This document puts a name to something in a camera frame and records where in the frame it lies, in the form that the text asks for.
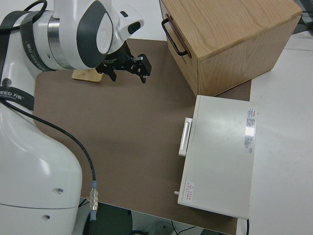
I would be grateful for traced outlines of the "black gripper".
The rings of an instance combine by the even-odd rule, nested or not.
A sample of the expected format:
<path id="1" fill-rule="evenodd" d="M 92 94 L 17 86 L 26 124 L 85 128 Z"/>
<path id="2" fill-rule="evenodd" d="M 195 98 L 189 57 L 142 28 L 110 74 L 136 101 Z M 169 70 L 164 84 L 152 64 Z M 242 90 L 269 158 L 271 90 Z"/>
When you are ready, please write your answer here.
<path id="1" fill-rule="evenodd" d="M 104 64 L 100 64 L 95 69 L 98 73 L 109 76 L 113 82 L 116 81 L 114 69 L 125 71 L 131 69 L 131 72 L 138 75 L 141 82 L 145 84 L 147 77 L 151 75 L 152 66 L 145 54 L 133 57 L 128 45 L 122 45 L 115 52 L 108 54 Z"/>

